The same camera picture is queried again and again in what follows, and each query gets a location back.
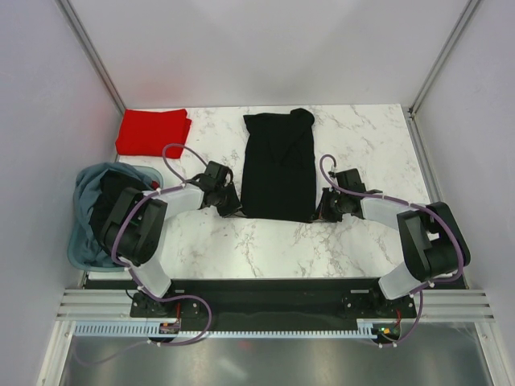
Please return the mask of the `black t shirt with logo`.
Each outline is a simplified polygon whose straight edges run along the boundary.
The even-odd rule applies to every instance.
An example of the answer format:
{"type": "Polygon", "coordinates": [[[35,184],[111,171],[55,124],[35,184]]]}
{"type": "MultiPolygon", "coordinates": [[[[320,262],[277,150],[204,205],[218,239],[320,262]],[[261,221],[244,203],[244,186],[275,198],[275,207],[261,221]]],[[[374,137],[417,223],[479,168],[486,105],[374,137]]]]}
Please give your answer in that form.
{"type": "Polygon", "coordinates": [[[241,183],[242,210],[249,218],[309,223],[315,212],[314,115],[244,116],[249,138],[241,183]]]}

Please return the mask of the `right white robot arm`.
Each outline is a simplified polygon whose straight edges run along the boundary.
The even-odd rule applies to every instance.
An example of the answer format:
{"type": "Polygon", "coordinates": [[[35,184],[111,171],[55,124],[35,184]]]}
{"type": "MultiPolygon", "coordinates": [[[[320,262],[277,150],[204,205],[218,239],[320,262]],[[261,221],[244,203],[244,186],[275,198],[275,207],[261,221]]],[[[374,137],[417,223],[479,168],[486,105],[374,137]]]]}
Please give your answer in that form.
{"type": "Polygon", "coordinates": [[[468,246],[450,208],[443,202],[422,206],[380,194],[350,195],[324,188],[315,218],[335,223],[344,215],[383,224],[397,230],[400,236],[403,262],[377,280],[368,298],[369,309],[377,316],[394,311],[398,298],[435,281],[461,276],[470,264],[468,246]]]}

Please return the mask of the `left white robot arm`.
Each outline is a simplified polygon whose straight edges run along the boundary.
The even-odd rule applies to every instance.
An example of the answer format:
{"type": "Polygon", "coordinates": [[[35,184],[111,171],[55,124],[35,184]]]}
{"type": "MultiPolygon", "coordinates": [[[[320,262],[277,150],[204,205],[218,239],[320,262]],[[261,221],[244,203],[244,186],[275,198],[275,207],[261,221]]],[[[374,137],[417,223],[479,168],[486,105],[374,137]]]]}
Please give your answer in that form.
{"type": "Polygon", "coordinates": [[[233,172],[223,167],[176,186],[153,191],[127,187],[121,191],[98,231],[100,246],[113,262],[129,271],[138,288],[149,295],[149,307],[159,316],[176,308],[168,292],[171,278],[159,257],[164,248],[165,223],[178,214],[215,207],[220,217],[240,211],[233,172]]]}

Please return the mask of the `red garment in basket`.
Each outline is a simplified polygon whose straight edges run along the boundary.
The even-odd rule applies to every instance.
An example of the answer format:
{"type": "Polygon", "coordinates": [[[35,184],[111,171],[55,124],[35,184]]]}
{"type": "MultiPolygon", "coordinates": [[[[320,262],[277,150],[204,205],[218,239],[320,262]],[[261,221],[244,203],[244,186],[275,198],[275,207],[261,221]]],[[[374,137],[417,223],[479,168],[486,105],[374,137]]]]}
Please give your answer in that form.
{"type": "Polygon", "coordinates": [[[153,181],[153,182],[151,183],[151,185],[150,185],[150,186],[151,186],[151,188],[152,188],[154,191],[157,191],[157,190],[160,190],[160,189],[161,189],[160,184],[159,184],[159,182],[158,182],[158,181],[153,181]]]}

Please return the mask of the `folded red t shirt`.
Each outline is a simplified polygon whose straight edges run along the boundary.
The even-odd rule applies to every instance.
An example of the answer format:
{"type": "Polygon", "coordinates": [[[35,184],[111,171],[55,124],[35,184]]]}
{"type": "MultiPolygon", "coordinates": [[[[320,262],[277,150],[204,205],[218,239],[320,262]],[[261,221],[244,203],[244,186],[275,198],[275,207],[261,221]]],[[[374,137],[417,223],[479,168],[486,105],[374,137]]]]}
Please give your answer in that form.
{"type": "Polygon", "coordinates": [[[186,109],[165,112],[127,109],[115,141],[117,153],[160,157],[166,145],[186,143],[191,125],[186,109]]]}

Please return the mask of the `black t shirt in basket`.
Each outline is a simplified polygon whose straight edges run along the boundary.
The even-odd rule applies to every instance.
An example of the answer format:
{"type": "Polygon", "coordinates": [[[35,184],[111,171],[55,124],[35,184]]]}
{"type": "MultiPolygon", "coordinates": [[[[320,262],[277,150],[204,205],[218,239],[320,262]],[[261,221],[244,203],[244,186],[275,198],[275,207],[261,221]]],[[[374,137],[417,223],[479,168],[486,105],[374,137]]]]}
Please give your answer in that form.
{"type": "Polygon", "coordinates": [[[93,212],[89,226],[93,231],[96,242],[102,250],[110,254],[110,250],[101,244],[101,231],[109,217],[120,194],[127,187],[139,190],[150,191],[151,183],[154,180],[145,174],[129,174],[118,170],[107,170],[100,178],[100,194],[93,204],[93,212]]]}

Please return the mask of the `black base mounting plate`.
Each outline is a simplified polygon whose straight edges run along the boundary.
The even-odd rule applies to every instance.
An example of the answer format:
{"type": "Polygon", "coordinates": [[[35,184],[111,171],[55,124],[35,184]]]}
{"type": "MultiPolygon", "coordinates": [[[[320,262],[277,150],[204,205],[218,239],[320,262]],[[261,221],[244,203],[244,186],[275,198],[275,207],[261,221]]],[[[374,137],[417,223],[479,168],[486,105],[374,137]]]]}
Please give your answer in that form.
{"type": "Polygon", "coordinates": [[[156,302],[137,292],[133,318],[178,317],[201,331],[347,330],[359,319],[413,318],[409,296],[388,301],[374,291],[375,278],[176,280],[156,302]]]}

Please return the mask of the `right aluminium frame post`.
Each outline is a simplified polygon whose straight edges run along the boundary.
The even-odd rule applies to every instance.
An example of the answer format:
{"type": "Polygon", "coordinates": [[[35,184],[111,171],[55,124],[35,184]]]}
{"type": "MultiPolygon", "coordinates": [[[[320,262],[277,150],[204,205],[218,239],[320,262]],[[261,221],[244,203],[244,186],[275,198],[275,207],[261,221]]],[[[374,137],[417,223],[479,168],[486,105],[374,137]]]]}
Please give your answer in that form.
{"type": "Polygon", "coordinates": [[[418,90],[413,103],[407,109],[411,120],[414,120],[417,112],[422,107],[422,103],[425,101],[439,74],[443,70],[447,61],[450,59],[452,52],[456,49],[459,41],[468,28],[468,25],[473,20],[482,3],[482,0],[466,1],[464,8],[460,12],[459,17],[452,27],[445,43],[440,49],[434,63],[432,64],[430,71],[428,72],[425,80],[422,82],[422,86],[418,90]]]}

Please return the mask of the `aluminium frame post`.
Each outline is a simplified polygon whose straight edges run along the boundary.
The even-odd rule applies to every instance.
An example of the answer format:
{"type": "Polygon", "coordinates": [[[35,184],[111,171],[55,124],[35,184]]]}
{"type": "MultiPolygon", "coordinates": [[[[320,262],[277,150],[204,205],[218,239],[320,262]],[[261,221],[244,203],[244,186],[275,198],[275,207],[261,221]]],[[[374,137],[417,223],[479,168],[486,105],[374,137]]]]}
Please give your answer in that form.
{"type": "Polygon", "coordinates": [[[422,86],[418,90],[413,103],[407,109],[411,120],[414,120],[417,112],[422,107],[422,103],[425,101],[439,74],[443,70],[447,61],[450,59],[452,52],[456,49],[459,41],[468,28],[468,25],[473,20],[482,3],[482,0],[466,1],[464,8],[460,12],[459,17],[452,27],[445,43],[440,49],[434,63],[432,64],[430,71],[428,72],[425,80],[422,82],[422,86]]]}
{"type": "Polygon", "coordinates": [[[76,36],[76,39],[81,45],[83,52],[86,54],[90,64],[93,67],[93,70],[101,80],[105,91],[109,94],[110,99],[116,106],[117,111],[120,114],[123,114],[126,110],[126,105],[123,102],[120,93],[117,90],[97,49],[95,48],[93,41],[89,37],[84,24],[80,20],[80,17],[72,2],[69,0],[56,0],[56,5],[59,7],[73,34],[76,36]]]}

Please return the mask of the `left aluminium frame post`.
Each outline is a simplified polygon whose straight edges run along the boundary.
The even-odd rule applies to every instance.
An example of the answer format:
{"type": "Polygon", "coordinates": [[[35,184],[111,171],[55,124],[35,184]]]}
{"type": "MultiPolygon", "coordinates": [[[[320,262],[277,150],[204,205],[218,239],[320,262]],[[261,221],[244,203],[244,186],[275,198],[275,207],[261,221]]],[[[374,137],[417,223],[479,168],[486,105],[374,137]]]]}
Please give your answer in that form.
{"type": "Polygon", "coordinates": [[[105,91],[109,94],[110,99],[116,106],[117,111],[120,114],[123,114],[126,110],[126,105],[123,102],[120,93],[117,90],[97,49],[95,48],[93,41],[89,37],[84,24],[80,20],[80,17],[72,2],[69,0],[56,0],[56,5],[59,7],[73,34],[76,36],[76,39],[81,45],[83,52],[86,54],[90,64],[93,67],[93,70],[101,80],[105,91]]]}

